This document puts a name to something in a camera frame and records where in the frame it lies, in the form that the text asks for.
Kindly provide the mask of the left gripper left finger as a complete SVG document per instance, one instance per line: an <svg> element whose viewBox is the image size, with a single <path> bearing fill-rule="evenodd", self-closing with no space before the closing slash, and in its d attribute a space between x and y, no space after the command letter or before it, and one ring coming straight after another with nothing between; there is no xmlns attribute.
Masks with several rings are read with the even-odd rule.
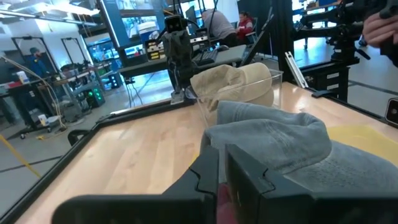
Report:
<svg viewBox="0 0 398 224"><path fill-rule="evenodd" d="M54 224L215 223L219 152L208 146L162 194L81 195L61 203Z"/></svg>

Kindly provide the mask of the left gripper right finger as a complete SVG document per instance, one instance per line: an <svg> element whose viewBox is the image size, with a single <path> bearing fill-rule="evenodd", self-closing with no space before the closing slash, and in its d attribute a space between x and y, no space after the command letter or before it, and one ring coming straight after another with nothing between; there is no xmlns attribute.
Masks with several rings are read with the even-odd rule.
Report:
<svg viewBox="0 0 398 224"><path fill-rule="evenodd" d="M397 223L393 192L313 192L233 144L225 171L239 223Z"/></svg>

